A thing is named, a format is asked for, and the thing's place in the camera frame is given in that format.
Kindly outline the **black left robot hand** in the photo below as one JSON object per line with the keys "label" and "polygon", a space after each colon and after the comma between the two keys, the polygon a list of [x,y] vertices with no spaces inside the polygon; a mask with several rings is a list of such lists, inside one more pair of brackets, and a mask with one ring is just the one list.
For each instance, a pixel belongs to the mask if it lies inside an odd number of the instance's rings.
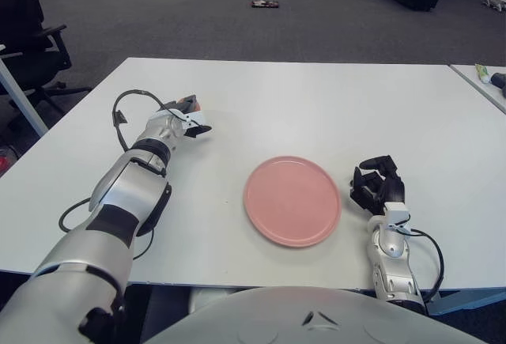
{"label": "black left robot hand", "polygon": [[164,109],[182,123],[184,135],[189,138],[196,138],[212,129],[206,123],[206,118],[196,95],[186,96],[179,101],[168,102],[164,104]]}

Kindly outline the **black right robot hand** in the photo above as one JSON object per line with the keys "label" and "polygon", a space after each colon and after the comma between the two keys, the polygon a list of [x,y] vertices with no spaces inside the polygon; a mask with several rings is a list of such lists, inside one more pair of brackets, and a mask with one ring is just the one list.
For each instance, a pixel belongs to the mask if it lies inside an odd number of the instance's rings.
{"label": "black right robot hand", "polygon": [[350,181],[350,198],[373,215],[384,215],[387,202],[405,202],[405,185],[390,155],[362,161]]}

